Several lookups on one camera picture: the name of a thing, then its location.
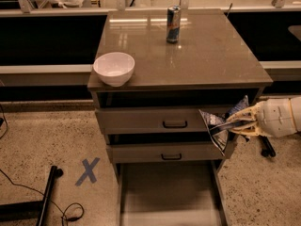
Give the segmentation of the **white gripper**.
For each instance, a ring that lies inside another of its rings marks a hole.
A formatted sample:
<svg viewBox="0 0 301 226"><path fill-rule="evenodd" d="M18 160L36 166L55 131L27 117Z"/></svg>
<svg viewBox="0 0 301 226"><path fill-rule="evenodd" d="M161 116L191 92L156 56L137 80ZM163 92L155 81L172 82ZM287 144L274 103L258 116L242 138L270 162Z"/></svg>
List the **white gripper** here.
<svg viewBox="0 0 301 226"><path fill-rule="evenodd" d="M246 137L258 136L259 127L267 137L292 135L297 132L297 98L268 99L232 114L227 121L258 121L230 129Z"/></svg>

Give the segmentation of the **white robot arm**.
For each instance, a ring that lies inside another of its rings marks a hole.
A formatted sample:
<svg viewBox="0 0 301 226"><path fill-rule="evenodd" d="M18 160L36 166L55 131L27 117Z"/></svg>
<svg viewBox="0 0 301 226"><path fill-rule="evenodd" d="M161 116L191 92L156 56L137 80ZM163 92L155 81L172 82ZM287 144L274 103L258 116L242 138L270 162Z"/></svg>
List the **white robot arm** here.
<svg viewBox="0 0 301 226"><path fill-rule="evenodd" d="M285 137L301 132L301 97L260 101L231 115L227 122L242 121L231 128L244 136Z"/></svg>

